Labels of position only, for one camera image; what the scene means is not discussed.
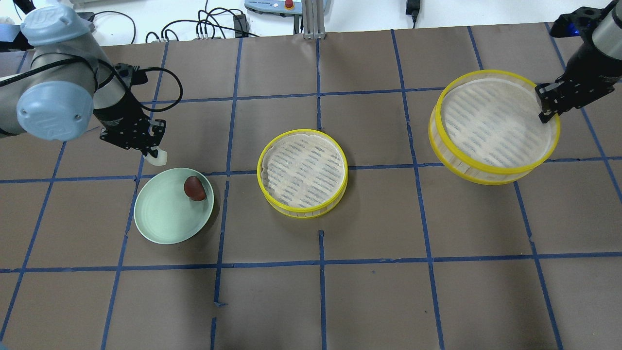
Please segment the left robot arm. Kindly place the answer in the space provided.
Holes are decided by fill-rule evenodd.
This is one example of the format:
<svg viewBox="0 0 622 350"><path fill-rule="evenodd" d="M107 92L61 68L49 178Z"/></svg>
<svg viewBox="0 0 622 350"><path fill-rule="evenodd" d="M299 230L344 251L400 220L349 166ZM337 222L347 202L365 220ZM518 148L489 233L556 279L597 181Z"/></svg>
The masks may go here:
<svg viewBox="0 0 622 350"><path fill-rule="evenodd" d="M34 9L20 29L34 55L28 71L1 79L2 138L71 141L96 117L101 140L136 149L150 164L166 163L166 122L151 120L131 91L147 82L149 69L111 63L87 21L62 4Z"/></svg>

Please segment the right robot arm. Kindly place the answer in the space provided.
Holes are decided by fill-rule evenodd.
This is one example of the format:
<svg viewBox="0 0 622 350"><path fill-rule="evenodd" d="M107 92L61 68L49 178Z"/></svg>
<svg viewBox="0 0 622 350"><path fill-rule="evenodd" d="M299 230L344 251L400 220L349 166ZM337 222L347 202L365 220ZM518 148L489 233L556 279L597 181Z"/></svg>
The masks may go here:
<svg viewBox="0 0 622 350"><path fill-rule="evenodd" d="M580 7L553 23L551 37L580 37L582 44L560 77L535 88L542 123L570 109L584 108L615 90L622 75L621 5L613 0L602 9Z"/></svg>

